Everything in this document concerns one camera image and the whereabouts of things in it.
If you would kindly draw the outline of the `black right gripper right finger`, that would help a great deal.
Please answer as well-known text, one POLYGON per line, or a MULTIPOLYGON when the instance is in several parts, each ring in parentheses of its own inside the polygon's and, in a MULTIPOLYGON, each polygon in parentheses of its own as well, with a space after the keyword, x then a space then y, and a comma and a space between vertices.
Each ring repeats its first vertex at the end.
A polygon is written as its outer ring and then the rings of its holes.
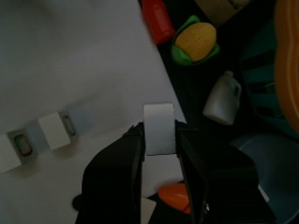
POLYGON ((192 224, 275 224, 257 189, 252 159, 225 141, 184 122, 175 124, 176 155, 192 224))

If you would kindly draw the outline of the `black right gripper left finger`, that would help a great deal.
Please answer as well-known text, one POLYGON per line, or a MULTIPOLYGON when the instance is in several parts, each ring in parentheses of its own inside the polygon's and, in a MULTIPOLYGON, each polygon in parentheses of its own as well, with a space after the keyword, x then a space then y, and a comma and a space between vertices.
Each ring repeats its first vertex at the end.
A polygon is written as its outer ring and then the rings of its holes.
POLYGON ((74 224, 141 224, 144 125, 132 126, 90 159, 74 224))

